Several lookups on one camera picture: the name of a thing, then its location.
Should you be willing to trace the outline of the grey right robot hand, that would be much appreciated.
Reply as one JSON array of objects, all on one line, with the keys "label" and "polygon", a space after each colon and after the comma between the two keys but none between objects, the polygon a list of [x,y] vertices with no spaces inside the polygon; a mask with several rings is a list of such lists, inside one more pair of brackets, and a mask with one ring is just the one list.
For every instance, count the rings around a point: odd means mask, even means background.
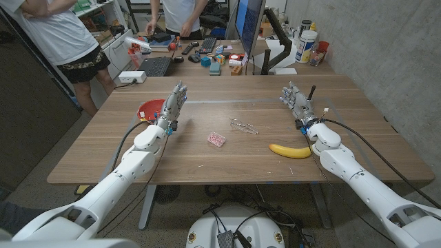
[{"label": "grey right robot hand", "polygon": [[279,99],[292,111],[297,130],[304,129],[307,131],[313,124],[318,122],[311,102],[315,89],[316,86],[313,85],[309,95],[305,96],[299,88],[290,81],[289,87],[284,87],[282,90],[282,96],[280,96]]}]

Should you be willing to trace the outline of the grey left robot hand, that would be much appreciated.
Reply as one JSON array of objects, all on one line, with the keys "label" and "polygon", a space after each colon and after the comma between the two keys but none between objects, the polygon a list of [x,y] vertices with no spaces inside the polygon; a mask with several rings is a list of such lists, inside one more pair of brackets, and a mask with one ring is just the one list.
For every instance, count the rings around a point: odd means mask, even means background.
[{"label": "grey left robot hand", "polygon": [[165,99],[156,124],[168,131],[173,122],[177,121],[180,110],[187,100],[187,86],[179,81],[169,96]]}]

